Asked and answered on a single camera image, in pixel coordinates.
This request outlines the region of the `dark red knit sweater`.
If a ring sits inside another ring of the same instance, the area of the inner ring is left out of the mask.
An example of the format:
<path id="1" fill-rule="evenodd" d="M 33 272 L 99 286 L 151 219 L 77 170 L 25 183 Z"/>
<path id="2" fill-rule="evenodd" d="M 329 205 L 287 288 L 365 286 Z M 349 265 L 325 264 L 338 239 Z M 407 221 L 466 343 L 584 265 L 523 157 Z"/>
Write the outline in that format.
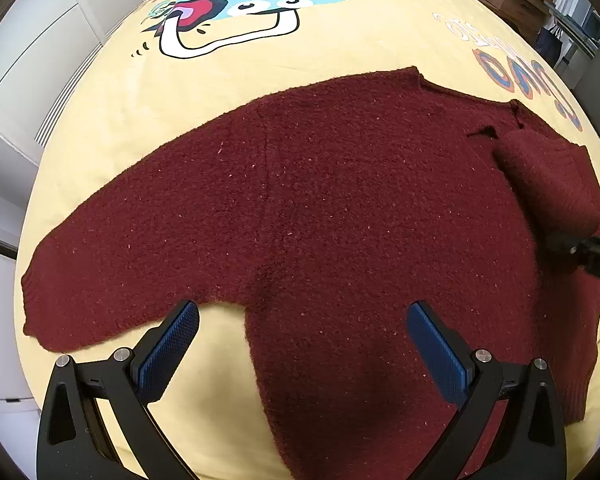
<path id="1" fill-rule="evenodd" d="M 546 359 L 565 422 L 583 418 L 600 280 L 553 233 L 600 236 L 583 146 L 414 68 L 336 78 L 238 107 L 93 194 L 35 248 L 23 330 L 67 352 L 183 299 L 238 304 L 294 478 L 403 479 L 451 415 L 404 330 L 414 301 L 500 359 Z"/>

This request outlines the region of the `yellow dinosaur bedspread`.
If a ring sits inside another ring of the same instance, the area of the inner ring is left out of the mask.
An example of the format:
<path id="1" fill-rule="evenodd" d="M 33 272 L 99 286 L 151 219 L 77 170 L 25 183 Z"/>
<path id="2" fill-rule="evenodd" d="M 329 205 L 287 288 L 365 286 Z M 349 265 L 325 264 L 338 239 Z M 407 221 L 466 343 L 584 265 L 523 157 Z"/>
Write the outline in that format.
<path id="1" fill-rule="evenodd" d="M 61 113 L 42 156 L 17 261 L 18 350 L 36 400 L 56 359 L 110 356 L 163 318 L 100 344 L 53 352 L 24 330 L 22 278 L 35 248 L 93 194 L 160 146 L 265 96 L 414 68 L 466 96 L 517 101 L 590 155 L 600 138 L 576 98 L 477 0 L 146 0 L 114 31 Z M 238 304 L 198 304 L 200 330 L 151 411 L 206 479 L 297 479 L 266 417 Z M 600 319 L 585 412 L 567 424 L 577 471 L 600 431 Z"/>

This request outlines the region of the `white wardrobe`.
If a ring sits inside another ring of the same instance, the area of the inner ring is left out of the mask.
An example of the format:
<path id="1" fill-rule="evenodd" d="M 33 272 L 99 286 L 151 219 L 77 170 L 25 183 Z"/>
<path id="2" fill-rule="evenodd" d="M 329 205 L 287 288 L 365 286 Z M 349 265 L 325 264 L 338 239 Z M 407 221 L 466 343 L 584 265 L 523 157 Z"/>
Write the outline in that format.
<path id="1" fill-rule="evenodd" d="M 18 356 L 12 293 L 33 183 L 80 79 L 144 0 L 0 0 L 0 479 L 31 479 L 40 410 Z"/>

